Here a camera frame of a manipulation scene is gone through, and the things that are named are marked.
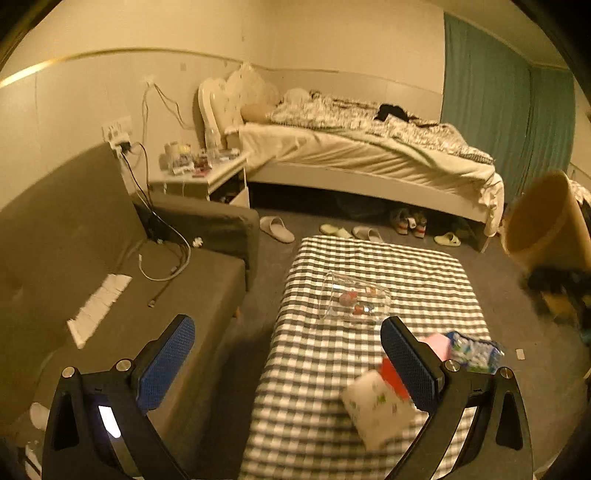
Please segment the clear glass cup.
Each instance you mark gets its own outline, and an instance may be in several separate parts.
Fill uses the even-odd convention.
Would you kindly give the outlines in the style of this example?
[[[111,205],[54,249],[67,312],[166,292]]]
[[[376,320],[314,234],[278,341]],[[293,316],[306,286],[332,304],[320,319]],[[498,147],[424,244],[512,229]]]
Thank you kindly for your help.
[[[391,293],[372,282],[329,271],[318,294],[318,321],[361,327],[389,316]]]

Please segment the blue wet wipes pack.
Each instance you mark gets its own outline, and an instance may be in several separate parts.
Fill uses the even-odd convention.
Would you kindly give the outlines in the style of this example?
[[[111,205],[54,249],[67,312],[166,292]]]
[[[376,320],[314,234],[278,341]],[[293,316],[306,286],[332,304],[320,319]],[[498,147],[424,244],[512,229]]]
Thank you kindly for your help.
[[[446,334],[450,340],[450,358],[468,371],[494,374],[501,366],[505,353],[494,341],[475,339],[458,331]]]

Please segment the pink box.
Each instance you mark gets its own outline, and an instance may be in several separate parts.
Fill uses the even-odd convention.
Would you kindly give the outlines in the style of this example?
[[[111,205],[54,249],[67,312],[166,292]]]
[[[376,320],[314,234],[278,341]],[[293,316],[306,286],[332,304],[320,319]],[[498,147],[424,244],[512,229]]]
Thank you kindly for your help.
[[[426,343],[442,362],[451,358],[451,340],[446,335],[434,333],[428,337],[421,338],[420,341]]]

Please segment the white folded paper on sofa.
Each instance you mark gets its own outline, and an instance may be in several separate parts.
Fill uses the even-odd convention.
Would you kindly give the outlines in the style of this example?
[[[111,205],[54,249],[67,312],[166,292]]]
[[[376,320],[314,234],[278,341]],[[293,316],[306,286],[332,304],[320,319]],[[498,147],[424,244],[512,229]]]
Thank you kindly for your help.
[[[82,349],[92,337],[131,280],[128,275],[108,274],[76,316],[67,320],[67,327],[78,349]]]

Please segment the red small box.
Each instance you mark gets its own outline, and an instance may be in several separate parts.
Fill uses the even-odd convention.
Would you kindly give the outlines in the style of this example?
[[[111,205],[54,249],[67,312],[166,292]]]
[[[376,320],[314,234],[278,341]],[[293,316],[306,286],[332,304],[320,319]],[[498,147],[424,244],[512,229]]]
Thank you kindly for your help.
[[[404,382],[402,381],[396,368],[394,368],[394,365],[388,357],[384,357],[382,360],[380,374],[384,382],[386,382],[390,387],[392,387],[394,392],[402,400],[407,401],[411,399],[410,394],[408,393],[408,390],[404,385]]]

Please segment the grey sofa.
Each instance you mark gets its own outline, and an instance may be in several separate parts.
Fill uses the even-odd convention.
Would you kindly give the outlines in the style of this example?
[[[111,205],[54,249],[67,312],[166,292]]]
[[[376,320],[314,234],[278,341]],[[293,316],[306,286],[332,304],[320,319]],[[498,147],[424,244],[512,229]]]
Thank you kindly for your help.
[[[185,470],[221,368],[222,343],[256,275],[256,211],[154,194],[168,240],[147,238],[147,212],[127,192],[107,146],[94,147],[39,180],[1,212],[1,437],[39,440],[29,409],[49,406],[60,374],[104,371],[136,356],[178,314],[195,342],[161,406],[149,415]],[[130,284],[82,349],[67,327],[108,274]]]

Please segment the checkered grey white tablecloth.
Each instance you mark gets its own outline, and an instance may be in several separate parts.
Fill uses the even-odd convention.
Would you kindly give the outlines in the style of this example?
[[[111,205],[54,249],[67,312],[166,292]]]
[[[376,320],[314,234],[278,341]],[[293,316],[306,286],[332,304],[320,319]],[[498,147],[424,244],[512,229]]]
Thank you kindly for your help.
[[[256,389],[243,479],[383,479],[418,435],[426,415],[370,453],[342,404],[342,390],[384,356],[381,323],[318,321],[318,294],[329,271],[387,289],[389,316],[417,337],[489,330],[462,264],[453,256],[405,245],[329,236],[304,238],[294,257]]]

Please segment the yellow-green slipper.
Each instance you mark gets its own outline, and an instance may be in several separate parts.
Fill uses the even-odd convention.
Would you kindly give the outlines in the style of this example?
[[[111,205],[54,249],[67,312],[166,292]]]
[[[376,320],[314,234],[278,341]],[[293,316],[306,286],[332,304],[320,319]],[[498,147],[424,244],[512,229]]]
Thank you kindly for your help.
[[[435,236],[434,241],[436,244],[445,247],[459,247],[462,244],[460,238],[454,232]]]

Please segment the tan waste bin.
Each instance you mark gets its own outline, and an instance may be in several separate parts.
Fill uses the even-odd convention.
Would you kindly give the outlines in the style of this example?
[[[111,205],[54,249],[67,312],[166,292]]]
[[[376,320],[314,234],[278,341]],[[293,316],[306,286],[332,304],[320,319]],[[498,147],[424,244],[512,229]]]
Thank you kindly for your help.
[[[589,231],[564,172],[550,172],[531,184],[512,207],[501,243],[525,271],[590,270]]]

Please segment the red white sneaker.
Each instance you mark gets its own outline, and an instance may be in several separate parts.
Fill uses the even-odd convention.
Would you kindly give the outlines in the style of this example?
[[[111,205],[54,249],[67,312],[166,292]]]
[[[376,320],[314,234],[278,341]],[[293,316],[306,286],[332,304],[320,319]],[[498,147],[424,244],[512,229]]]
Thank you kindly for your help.
[[[390,214],[390,223],[400,235],[408,235],[411,227],[410,223],[410,212],[407,208],[401,208],[396,211],[392,211]]]
[[[416,211],[411,218],[414,220],[412,231],[416,238],[424,239],[427,232],[428,220],[422,211]]]

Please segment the grey slipper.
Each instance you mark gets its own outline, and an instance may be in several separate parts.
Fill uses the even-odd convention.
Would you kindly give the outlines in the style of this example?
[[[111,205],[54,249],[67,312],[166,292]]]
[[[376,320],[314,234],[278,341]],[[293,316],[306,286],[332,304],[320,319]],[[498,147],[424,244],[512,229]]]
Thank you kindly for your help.
[[[294,233],[287,229],[279,216],[263,216],[259,219],[259,228],[271,238],[283,244],[294,242]]]

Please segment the white nightstand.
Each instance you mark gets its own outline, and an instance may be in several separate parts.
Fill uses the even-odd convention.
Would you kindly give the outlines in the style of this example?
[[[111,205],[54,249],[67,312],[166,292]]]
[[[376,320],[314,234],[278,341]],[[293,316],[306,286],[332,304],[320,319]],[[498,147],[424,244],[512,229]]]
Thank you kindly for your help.
[[[174,176],[168,172],[152,172],[148,181],[150,192],[197,198],[249,208],[246,163],[249,152],[223,161],[204,173],[184,173]]]

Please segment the teal curtain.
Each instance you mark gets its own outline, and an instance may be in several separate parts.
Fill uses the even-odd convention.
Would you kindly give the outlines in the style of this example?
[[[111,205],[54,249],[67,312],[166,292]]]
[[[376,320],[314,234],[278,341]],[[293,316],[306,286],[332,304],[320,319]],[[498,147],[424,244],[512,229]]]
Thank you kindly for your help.
[[[531,65],[484,31],[446,14],[442,120],[490,154],[505,201],[566,170],[575,132],[572,73]]]

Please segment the cream headboard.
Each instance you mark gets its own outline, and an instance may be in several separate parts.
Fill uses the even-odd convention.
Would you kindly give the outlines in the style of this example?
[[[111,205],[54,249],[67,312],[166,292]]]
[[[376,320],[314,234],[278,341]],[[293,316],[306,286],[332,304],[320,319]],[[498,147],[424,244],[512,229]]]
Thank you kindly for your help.
[[[243,124],[242,107],[252,104],[274,104],[280,92],[263,79],[249,63],[243,63],[228,78],[207,78],[197,91],[198,105],[204,120],[205,138],[215,138],[217,146],[239,146],[238,127]]]

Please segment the black garment on bed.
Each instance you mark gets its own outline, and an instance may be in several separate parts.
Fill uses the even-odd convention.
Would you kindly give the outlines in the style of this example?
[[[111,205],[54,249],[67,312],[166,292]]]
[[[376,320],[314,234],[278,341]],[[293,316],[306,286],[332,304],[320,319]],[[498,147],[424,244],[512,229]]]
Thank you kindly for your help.
[[[392,104],[381,104],[375,116],[375,120],[384,122],[390,116],[396,117],[404,122],[410,121],[410,116],[401,106]]]

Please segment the patterned duvet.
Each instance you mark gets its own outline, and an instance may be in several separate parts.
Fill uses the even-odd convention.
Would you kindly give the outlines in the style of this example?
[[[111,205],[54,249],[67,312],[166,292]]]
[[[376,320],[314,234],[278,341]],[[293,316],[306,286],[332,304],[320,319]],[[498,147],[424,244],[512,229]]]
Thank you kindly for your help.
[[[375,120],[380,105],[314,91],[305,100],[283,100],[267,118],[270,122],[284,126],[342,133],[358,132],[378,138],[394,139],[481,164],[495,163],[490,154],[469,145],[451,124],[423,119],[403,107],[410,116],[408,122],[392,116],[384,122]]]

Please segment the white bed frame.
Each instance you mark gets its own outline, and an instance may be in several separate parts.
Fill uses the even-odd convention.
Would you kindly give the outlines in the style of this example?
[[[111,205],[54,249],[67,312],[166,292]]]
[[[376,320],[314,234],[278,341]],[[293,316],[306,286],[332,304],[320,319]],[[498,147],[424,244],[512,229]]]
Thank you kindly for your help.
[[[402,202],[481,223],[484,251],[499,230],[504,184],[491,165],[406,145],[379,144],[276,124],[238,127],[249,181],[317,188]]]

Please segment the wall power strip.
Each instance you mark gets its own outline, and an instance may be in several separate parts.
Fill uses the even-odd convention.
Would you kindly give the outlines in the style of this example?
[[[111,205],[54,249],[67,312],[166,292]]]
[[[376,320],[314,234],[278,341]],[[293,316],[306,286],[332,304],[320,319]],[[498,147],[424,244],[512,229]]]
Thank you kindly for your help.
[[[121,142],[129,142],[132,133],[130,116],[120,117],[101,125],[103,140],[114,150]]]

